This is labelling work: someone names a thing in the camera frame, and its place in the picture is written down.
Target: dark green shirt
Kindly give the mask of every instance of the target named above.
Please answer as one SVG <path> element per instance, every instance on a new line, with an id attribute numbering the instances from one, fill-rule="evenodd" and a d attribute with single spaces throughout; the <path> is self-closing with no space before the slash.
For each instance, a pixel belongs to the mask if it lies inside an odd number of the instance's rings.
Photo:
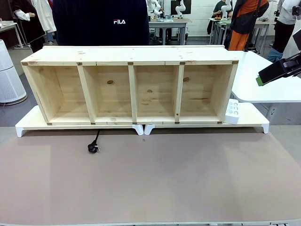
<path id="1" fill-rule="evenodd" d="M 223 1 L 219 1 L 219 2 L 216 4 L 216 6 L 215 6 L 213 12 L 216 13 L 217 11 L 221 10 L 221 9 L 222 9 L 222 6 L 226 6 L 226 3 L 223 2 Z M 229 13 L 232 12 L 232 11 L 233 11 L 233 6 L 232 6 L 232 1 L 231 1 L 231 9 L 230 9 L 229 11 L 227 11 L 227 13 L 229 14 Z"/>

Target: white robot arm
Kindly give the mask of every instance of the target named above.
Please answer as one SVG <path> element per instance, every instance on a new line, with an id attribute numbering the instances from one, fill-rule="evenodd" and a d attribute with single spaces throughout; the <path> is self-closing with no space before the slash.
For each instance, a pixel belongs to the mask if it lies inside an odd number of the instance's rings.
<path id="1" fill-rule="evenodd" d="M 160 9 L 161 5 L 158 0 L 147 0 L 147 10 L 150 13 L 154 13 L 156 16 L 159 16 L 162 14 L 162 12 L 160 12 Z"/>
<path id="2" fill-rule="evenodd" d="M 226 0 L 226 6 L 222 6 L 222 20 L 227 20 L 227 17 L 228 17 L 227 11 L 229 11 L 231 9 L 232 9 L 231 1 Z"/>
<path id="3" fill-rule="evenodd" d="M 183 16 L 182 12 L 186 10 L 186 6 L 184 5 L 184 0 L 181 0 L 180 6 L 177 6 L 175 8 L 175 10 L 176 10 L 176 12 L 178 14 L 178 17 L 182 17 Z"/>

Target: fila logo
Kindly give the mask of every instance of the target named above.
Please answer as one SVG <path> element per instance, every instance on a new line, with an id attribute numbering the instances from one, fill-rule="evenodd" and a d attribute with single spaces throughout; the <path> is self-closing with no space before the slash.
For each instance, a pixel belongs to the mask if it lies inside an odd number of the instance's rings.
<path id="1" fill-rule="evenodd" d="M 125 20 L 114 20 L 114 24 L 126 24 Z"/>

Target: wooden cabinet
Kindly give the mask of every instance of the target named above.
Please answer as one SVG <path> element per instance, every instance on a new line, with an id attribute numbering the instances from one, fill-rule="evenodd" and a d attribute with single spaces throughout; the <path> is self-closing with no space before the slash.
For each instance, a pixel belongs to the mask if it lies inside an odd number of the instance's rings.
<path id="1" fill-rule="evenodd" d="M 238 60 L 221 46 L 47 47 L 22 65 L 48 125 L 217 124 Z"/>

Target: orange pants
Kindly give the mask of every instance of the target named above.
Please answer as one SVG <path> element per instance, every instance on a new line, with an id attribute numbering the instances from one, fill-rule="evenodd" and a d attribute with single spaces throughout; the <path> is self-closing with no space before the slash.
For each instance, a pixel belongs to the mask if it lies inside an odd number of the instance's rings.
<path id="1" fill-rule="evenodd" d="M 232 31 L 232 38 L 229 50 L 230 51 L 242 51 L 245 48 L 246 42 L 248 41 L 249 34 L 239 34 Z"/>

